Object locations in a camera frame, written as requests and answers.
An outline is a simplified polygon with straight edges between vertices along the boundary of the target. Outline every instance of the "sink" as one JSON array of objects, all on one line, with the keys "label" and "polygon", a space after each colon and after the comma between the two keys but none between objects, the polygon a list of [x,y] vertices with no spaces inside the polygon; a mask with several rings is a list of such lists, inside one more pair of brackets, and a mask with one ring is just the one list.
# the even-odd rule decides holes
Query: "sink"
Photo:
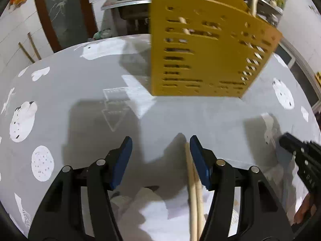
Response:
[{"label": "sink", "polygon": [[106,0],[102,5],[102,10],[143,3],[151,3],[151,0]]}]

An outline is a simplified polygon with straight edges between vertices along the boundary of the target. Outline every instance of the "yellow utensil holder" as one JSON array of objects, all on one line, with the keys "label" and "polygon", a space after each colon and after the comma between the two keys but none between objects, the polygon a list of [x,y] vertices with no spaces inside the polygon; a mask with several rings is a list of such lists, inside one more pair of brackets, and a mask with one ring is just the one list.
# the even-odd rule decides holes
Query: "yellow utensil holder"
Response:
[{"label": "yellow utensil holder", "polygon": [[150,21],[157,96],[241,97],[282,37],[269,23],[214,0],[152,0]]}]

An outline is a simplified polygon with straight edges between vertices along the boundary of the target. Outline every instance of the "tabletop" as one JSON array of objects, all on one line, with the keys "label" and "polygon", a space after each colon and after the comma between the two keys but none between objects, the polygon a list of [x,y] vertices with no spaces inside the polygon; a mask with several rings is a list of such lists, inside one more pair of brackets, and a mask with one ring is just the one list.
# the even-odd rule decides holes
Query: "tabletop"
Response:
[{"label": "tabletop", "polygon": [[189,238],[184,143],[192,135],[231,165],[264,172],[278,166],[282,133],[321,140],[304,92],[274,55],[241,99],[152,96],[147,34],[76,45],[12,72],[0,74],[0,200],[25,235],[64,165],[87,167],[125,136],[133,152],[109,193],[124,240]]}]

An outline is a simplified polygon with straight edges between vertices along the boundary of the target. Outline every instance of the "brown door frame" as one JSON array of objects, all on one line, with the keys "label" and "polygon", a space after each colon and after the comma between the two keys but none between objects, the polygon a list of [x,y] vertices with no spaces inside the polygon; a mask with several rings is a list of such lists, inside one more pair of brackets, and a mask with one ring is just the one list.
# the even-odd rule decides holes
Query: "brown door frame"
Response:
[{"label": "brown door frame", "polygon": [[[79,0],[81,11],[84,19],[84,24],[86,26],[88,38],[92,38],[97,32],[97,25],[92,10],[92,6],[89,0]],[[62,47],[58,41],[55,30],[52,27],[51,20],[47,11],[45,0],[35,0],[36,8],[38,11],[38,16],[44,30],[44,33],[48,39],[48,42],[54,53],[62,50]]]}]

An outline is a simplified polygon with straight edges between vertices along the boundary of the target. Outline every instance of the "kitchen shelf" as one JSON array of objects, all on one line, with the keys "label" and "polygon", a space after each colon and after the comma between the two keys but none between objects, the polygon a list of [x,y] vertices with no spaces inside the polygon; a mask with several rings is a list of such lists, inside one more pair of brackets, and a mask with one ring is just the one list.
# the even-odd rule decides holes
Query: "kitchen shelf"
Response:
[{"label": "kitchen shelf", "polygon": [[278,9],[278,7],[275,7],[275,6],[271,5],[271,4],[269,4],[265,0],[258,0],[257,11],[258,12],[260,12],[260,11],[264,12],[265,14],[283,15],[282,12]]}]

